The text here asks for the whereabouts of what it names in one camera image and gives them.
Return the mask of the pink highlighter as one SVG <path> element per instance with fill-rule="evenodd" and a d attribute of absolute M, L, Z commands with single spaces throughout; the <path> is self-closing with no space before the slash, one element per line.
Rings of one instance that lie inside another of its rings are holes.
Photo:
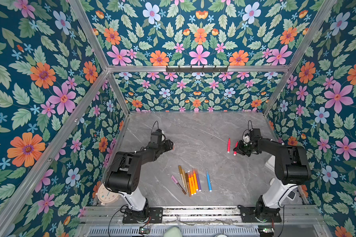
<path fill-rule="evenodd" d="M 231 139 L 228 138 L 228 142 L 227 142 L 227 153 L 230 153 L 230 145 L 231 145 Z"/>
<path fill-rule="evenodd" d="M 238 143 L 239 143 L 239 142 L 236 142 L 235 147 L 234 147 L 234 149 L 233 149 L 233 155 L 234 155 L 234 156 L 237 155 Z"/>

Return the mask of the blue highlighter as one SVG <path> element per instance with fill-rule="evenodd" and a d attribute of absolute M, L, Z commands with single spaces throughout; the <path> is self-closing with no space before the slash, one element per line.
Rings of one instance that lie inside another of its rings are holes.
<path fill-rule="evenodd" d="M 206 170 L 206 179 L 207 179 L 208 190 L 209 192 L 212 192 L 211 178 L 208 170 Z"/>

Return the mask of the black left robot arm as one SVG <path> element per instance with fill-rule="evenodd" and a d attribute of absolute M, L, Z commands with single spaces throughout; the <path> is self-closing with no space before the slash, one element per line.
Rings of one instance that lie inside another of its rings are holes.
<path fill-rule="evenodd" d="M 147 209 L 147 199 L 138 188 L 141 167 L 156 161 L 163 153 L 175 148 L 173 141 L 149 142 L 145 148 L 134 152 L 117 152 L 115 160 L 107 169 L 104 187 L 117 193 L 126 201 L 131 211 Z"/>

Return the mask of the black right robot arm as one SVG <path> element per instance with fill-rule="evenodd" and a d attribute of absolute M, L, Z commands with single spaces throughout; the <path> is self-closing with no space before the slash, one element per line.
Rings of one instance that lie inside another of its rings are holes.
<path fill-rule="evenodd" d="M 259 197 L 254 207 L 238 206 L 242 222 L 281 222 L 282 202 L 291 195 L 295 188 L 311 178 L 306 150 L 300 146 L 285 145 L 271 139 L 254 138 L 248 143 L 239 141 L 233 151 L 248 157 L 262 152 L 275 157 L 276 177 L 269 189 Z"/>

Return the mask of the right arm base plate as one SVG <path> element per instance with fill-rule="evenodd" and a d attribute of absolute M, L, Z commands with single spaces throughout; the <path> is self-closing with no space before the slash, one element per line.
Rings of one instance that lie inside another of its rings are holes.
<path fill-rule="evenodd" d="M 240 216 L 243 223 L 268 223 L 275 222 L 281 223 L 282 218 L 280 215 L 280 208 L 272 209 L 267 207 L 255 207 L 255 206 L 237 206 L 240 211 Z"/>

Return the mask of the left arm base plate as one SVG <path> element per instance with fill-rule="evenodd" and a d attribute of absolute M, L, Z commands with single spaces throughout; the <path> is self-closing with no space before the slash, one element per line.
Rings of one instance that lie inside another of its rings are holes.
<path fill-rule="evenodd" d="M 147 207 L 142 211 L 126 208 L 123 224 L 160 224 L 162 223 L 164 209 L 161 207 Z"/>

